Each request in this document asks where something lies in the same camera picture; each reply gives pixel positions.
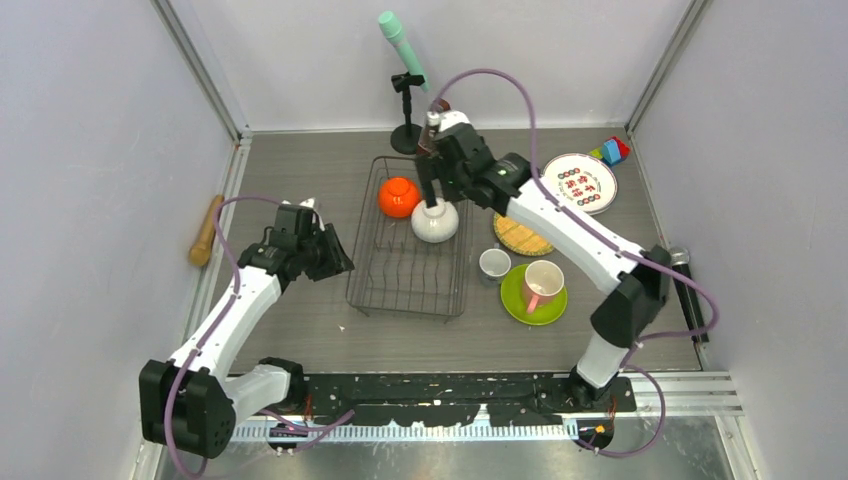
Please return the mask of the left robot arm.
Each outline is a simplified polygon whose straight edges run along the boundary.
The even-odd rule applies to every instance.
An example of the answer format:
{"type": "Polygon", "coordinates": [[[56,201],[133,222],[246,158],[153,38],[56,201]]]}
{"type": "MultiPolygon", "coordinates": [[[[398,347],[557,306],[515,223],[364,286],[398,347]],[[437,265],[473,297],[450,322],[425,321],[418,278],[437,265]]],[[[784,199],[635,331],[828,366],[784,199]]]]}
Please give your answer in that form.
{"type": "Polygon", "coordinates": [[[166,361],[150,360],[139,375],[141,431],[173,453],[213,459],[235,428],[266,407],[298,412],[308,396],[300,364],[268,357],[230,378],[237,354],[264,314],[300,276],[317,282],[353,270],[334,226],[315,201],[275,202],[260,241],[235,255],[227,289],[198,329],[166,361]]]}

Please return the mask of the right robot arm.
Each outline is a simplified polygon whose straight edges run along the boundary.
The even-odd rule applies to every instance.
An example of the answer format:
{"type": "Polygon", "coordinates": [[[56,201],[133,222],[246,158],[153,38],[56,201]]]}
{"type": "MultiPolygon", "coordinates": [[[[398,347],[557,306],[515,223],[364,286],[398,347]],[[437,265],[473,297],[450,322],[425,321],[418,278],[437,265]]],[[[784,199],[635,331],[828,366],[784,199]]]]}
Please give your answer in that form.
{"type": "Polygon", "coordinates": [[[667,303],[669,252],[615,238],[556,196],[529,160],[516,153],[496,158],[467,122],[428,127],[424,136],[430,149],[416,156],[415,166],[428,205],[436,203],[433,184],[439,182],[445,199],[470,200],[517,221],[550,242],[605,294],[590,317],[588,346],[565,384],[566,396],[577,406],[598,409],[610,398],[610,385],[640,334],[667,303]]]}

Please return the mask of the white bowl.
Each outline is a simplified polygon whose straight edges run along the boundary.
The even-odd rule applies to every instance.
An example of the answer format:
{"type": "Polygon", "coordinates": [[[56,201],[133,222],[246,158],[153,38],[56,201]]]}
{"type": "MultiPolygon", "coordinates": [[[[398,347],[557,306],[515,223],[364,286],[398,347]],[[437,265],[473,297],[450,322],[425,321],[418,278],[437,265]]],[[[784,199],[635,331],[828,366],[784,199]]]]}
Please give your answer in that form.
{"type": "Polygon", "coordinates": [[[427,243],[438,244],[450,240],[458,231],[459,214],[456,207],[443,198],[436,198],[436,205],[428,207],[421,200],[410,216],[414,235],[427,243]]]}

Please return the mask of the orange bowl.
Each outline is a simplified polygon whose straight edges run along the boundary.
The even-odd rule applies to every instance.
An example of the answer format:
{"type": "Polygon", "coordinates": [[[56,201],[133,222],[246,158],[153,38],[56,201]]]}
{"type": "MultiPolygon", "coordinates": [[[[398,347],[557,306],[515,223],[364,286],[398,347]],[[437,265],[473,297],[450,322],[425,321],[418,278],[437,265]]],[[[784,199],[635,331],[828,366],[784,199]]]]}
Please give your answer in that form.
{"type": "Polygon", "coordinates": [[[421,201],[418,186],[409,178],[396,176],[386,180],[378,190],[377,205],[391,218],[409,217],[421,201]]]}

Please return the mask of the woven bamboo plate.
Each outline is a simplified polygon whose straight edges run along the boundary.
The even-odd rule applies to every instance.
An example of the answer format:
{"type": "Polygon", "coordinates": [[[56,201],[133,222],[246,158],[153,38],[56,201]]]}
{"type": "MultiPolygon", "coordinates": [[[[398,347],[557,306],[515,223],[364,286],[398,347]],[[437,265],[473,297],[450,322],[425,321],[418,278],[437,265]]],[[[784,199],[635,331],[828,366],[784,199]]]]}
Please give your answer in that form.
{"type": "Polygon", "coordinates": [[[527,257],[541,257],[554,251],[553,245],[531,229],[511,218],[495,213],[493,230],[506,249],[527,257]]]}

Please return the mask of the pink mug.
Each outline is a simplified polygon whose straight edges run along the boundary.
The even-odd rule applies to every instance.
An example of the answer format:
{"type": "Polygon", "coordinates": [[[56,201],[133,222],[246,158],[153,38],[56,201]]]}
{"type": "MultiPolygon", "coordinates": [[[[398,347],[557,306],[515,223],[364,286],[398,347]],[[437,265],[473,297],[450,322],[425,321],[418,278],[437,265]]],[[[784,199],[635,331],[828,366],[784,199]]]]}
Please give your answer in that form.
{"type": "Polygon", "coordinates": [[[548,260],[537,260],[526,266],[522,280],[522,298],[527,314],[552,302],[564,289],[562,269],[548,260]]]}

